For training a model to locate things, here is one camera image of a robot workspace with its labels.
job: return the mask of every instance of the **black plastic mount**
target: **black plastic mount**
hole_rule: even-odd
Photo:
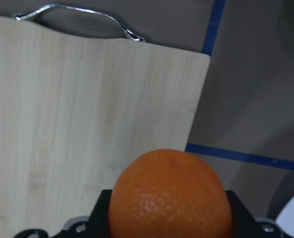
[[[110,238],[108,229],[108,207],[112,190],[102,190],[87,222],[78,222],[62,230],[52,238]],[[267,222],[257,222],[233,191],[226,191],[232,207],[234,238],[292,238],[278,227]],[[49,238],[44,230],[29,229],[14,238]]]

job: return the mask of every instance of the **bamboo cutting board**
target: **bamboo cutting board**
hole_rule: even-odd
[[[55,235],[137,156],[184,150],[208,65],[0,17],[0,238]]]

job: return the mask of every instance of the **chrome handle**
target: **chrome handle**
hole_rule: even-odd
[[[112,20],[114,23],[117,24],[117,26],[123,31],[124,37],[126,39],[129,39],[129,40],[132,40],[132,41],[146,42],[146,40],[144,38],[135,35],[130,30],[123,27],[114,17],[112,17],[112,16],[110,16],[110,15],[108,15],[106,13],[103,13],[103,12],[100,12],[100,11],[95,11],[95,10],[92,10],[92,9],[85,9],[85,8],[79,8],[79,7],[69,6],[69,5],[62,5],[62,4],[53,3],[53,4],[44,5],[44,6],[38,8],[37,10],[35,10],[33,12],[16,13],[16,14],[13,14],[12,16],[14,18],[16,18],[17,20],[19,20],[19,21],[22,21],[22,20],[34,21],[35,17],[38,16],[40,13],[42,13],[42,12],[48,10],[48,9],[55,8],[55,7],[65,8],[65,9],[70,9],[70,10],[76,10],[76,11],[82,11],[82,12],[87,12],[87,13],[107,17],[110,20]]]

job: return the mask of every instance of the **screw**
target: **screw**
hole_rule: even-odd
[[[261,229],[267,233],[273,233],[275,231],[275,228],[268,223],[263,224]]]
[[[75,228],[76,232],[77,233],[81,233],[81,232],[84,232],[86,231],[86,226],[85,226],[85,223],[83,223],[82,225],[79,225]]]
[[[40,235],[38,233],[34,233],[28,236],[28,238],[39,238]]]

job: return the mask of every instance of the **blue line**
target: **blue line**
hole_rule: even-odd
[[[218,28],[220,26],[225,0],[215,0],[213,3],[210,21],[207,27],[205,40],[202,47],[202,53],[212,55],[214,43],[216,40]]]
[[[214,156],[229,160],[242,161],[247,163],[254,163],[259,165],[271,166],[274,168],[294,170],[294,161],[275,159],[271,157],[246,154],[232,150],[219,149],[204,145],[196,145],[188,143],[186,145],[186,152]]]

